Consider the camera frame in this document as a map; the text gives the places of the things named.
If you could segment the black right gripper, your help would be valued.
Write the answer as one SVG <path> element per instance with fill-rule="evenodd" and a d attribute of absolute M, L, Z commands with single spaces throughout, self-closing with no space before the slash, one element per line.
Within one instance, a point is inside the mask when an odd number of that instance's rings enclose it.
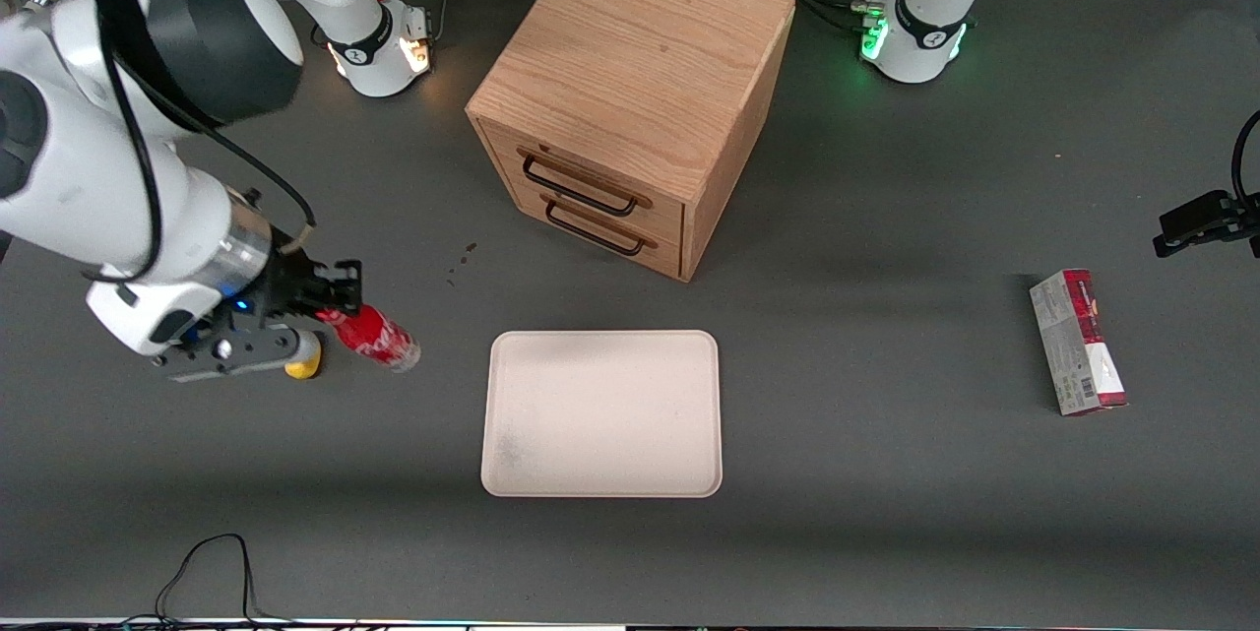
<path fill-rule="evenodd" d="M 305 288 L 312 278 L 312 304 Z M 363 263 L 341 259 L 333 264 L 314 263 L 305 251 L 270 254 L 265 271 L 251 283 L 220 301 L 212 311 L 212 331 L 228 331 L 237 321 L 246 327 L 262 326 L 270 320 L 328 322 L 328 309 L 363 307 Z"/>

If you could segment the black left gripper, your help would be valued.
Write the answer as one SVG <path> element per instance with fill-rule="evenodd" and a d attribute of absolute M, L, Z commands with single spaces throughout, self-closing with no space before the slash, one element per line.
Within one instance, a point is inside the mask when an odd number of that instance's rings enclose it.
<path fill-rule="evenodd" d="M 1216 241 L 1246 241 L 1247 249 L 1260 258 L 1259 209 L 1250 199 L 1237 199 L 1234 222 L 1234 198 L 1225 190 L 1213 190 L 1184 202 L 1160 215 L 1160 233 L 1154 237 L 1154 253 L 1168 258 L 1189 246 Z"/>

